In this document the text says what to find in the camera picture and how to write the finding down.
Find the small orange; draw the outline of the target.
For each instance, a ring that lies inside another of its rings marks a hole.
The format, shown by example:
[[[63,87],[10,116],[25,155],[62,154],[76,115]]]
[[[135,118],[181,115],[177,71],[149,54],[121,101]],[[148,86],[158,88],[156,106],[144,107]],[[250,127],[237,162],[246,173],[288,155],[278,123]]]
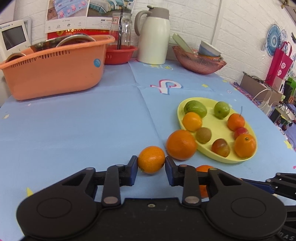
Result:
[[[202,127],[202,118],[195,112],[189,112],[183,117],[182,124],[186,130],[195,132]]]
[[[157,146],[149,146],[138,156],[138,167],[147,174],[158,172],[165,164],[165,153]]]

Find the red green apple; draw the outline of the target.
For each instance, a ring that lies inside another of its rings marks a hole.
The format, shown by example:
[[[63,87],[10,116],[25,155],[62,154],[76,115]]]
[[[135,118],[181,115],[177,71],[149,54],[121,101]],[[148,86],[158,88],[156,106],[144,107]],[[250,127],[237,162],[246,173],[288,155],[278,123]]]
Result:
[[[219,138],[213,142],[211,151],[219,156],[227,157],[230,154],[230,146],[223,138]]]

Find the navel orange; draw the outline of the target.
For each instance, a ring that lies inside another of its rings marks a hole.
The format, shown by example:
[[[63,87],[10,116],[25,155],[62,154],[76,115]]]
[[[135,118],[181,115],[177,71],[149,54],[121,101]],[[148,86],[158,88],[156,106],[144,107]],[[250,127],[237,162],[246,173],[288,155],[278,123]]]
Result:
[[[248,134],[239,135],[234,142],[234,151],[240,158],[250,158],[256,151],[256,140]]]

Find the large green mango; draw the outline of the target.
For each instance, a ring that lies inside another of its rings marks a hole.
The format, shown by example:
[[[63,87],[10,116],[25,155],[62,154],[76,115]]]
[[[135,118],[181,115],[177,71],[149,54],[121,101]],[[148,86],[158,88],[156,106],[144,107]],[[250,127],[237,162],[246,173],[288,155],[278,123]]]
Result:
[[[184,106],[184,113],[194,112],[198,114],[201,118],[207,115],[207,109],[203,103],[197,100],[188,101]]]

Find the small green mango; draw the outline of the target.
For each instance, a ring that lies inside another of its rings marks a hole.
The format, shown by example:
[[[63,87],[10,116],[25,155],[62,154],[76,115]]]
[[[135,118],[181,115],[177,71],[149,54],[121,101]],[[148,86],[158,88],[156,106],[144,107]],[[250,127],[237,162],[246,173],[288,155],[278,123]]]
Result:
[[[219,101],[214,106],[214,115],[218,119],[224,119],[230,113],[230,106],[224,101]]]

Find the dark orange tangerine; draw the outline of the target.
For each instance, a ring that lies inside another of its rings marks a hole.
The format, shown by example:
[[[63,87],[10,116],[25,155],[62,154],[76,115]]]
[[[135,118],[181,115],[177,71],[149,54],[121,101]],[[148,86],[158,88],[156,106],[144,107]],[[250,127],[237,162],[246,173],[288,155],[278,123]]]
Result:
[[[198,166],[196,168],[196,171],[197,172],[207,173],[210,168],[213,168],[213,167],[209,166],[209,165],[201,165],[201,166]],[[207,192],[207,189],[206,189],[206,183],[207,183],[206,178],[202,178],[201,180],[199,180],[199,189],[200,189],[200,193],[201,193],[202,198],[207,198],[208,197],[208,192]]]

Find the brown kiwi on plate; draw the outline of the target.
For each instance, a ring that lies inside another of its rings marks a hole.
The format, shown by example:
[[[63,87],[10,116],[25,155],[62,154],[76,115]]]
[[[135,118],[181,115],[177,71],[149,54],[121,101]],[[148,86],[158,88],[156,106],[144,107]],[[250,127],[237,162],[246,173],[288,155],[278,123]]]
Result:
[[[212,132],[209,128],[201,127],[196,131],[196,140],[201,144],[206,144],[212,137]]]

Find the small red apple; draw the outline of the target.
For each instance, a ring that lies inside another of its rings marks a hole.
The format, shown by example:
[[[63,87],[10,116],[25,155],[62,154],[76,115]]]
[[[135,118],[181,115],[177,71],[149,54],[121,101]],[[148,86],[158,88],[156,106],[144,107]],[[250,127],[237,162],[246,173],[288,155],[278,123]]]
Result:
[[[236,140],[240,135],[249,133],[245,127],[239,127],[234,131],[234,139]]]

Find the blue patterned tablecloth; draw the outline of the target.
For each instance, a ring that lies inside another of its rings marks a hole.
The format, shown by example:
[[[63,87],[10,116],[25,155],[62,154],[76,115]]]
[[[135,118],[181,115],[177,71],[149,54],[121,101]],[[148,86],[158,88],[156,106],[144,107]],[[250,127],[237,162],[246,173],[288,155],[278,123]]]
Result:
[[[190,97],[224,101],[242,112],[258,149],[239,164],[196,152],[188,165],[260,181],[295,172],[295,151],[278,127],[218,75],[198,75],[174,61],[106,66],[92,89],[23,102],[10,97],[1,107],[1,239],[22,238],[16,209],[27,189],[38,192],[87,167],[126,164],[148,146],[164,148],[179,129],[178,105]]]

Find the white power charger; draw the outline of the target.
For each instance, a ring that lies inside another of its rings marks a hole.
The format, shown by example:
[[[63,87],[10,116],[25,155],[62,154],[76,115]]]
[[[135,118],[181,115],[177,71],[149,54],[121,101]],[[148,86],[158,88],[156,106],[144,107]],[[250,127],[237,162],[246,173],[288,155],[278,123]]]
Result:
[[[265,114],[269,115],[271,112],[271,107],[268,102],[262,101],[262,103],[259,106],[259,109]]]

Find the cardboard box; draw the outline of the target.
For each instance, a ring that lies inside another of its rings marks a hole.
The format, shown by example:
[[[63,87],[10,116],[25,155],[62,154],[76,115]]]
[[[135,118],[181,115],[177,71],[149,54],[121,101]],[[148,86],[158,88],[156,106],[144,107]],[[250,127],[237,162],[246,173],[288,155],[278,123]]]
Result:
[[[282,94],[257,76],[251,76],[243,72],[243,78],[239,85],[257,101],[269,101],[269,105],[275,106],[281,101]]]

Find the pink glass bowl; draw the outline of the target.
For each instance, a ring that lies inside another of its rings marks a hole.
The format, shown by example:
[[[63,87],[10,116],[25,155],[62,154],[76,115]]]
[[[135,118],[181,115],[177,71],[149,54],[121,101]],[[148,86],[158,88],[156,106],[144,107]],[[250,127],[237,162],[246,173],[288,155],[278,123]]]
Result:
[[[179,46],[173,46],[172,49],[178,62],[185,69],[201,75],[215,73],[227,64],[222,57],[209,58],[198,54],[192,54],[185,52]]]

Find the orange plastic basket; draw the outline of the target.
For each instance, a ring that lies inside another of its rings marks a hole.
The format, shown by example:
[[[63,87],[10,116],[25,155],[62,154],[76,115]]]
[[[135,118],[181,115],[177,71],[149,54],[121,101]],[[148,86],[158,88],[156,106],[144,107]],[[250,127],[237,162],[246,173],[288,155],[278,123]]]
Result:
[[[93,42],[78,43],[34,52],[3,61],[1,70],[12,96],[27,100],[82,91],[94,87],[102,78],[111,35],[95,35]]]

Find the red plastic colander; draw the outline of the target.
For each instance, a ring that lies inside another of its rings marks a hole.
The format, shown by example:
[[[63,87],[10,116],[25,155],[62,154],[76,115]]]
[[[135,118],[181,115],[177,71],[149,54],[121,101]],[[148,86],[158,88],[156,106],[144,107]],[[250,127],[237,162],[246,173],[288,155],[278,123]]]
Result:
[[[134,51],[137,51],[136,46],[125,46],[117,49],[116,45],[109,45],[106,51],[105,64],[106,65],[120,65],[128,63]]]

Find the clear glass jar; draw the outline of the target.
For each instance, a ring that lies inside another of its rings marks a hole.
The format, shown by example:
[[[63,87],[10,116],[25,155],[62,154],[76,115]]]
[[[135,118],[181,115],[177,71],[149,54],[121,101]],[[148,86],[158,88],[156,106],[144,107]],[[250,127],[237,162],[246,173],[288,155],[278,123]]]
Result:
[[[115,38],[112,44],[115,49],[127,49],[130,47],[132,33],[131,13],[113,13],[109,34]]]

